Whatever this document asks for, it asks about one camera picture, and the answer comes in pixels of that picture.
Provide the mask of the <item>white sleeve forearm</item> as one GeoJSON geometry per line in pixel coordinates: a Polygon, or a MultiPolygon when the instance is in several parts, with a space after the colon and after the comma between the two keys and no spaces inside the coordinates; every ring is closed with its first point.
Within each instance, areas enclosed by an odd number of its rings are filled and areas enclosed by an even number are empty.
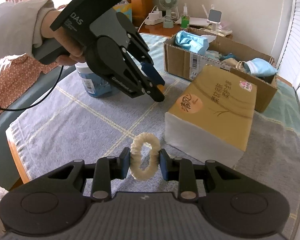
{"type": "Polygon", "coordinates": [[[40,32],[44,17],[55,10],[52,0],[29,0],[0,4],[0,59],[12,55],[32,55],[42,45],[40,32]]]}

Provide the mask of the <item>person's left hand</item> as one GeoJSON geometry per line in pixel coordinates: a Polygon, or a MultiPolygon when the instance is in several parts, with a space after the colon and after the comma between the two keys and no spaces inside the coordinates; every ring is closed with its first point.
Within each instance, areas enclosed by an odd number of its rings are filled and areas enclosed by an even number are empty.
{"type": "Polygon", "coordinates": [[[61,12],[57,10],[51,10],[48,12],[42,21],[40,32],[43,38],[54,38],[59,44],[61,44],[69,56],[60,55],[57,57],[56,62],[60,65],[71,66],[76,63],[85,63],[85,57],[83,55],[83,49],[81,45],[70,37],[63,27],[60,27],[56,31],[52,31],[50,25],[59,16],[61,12]]]}

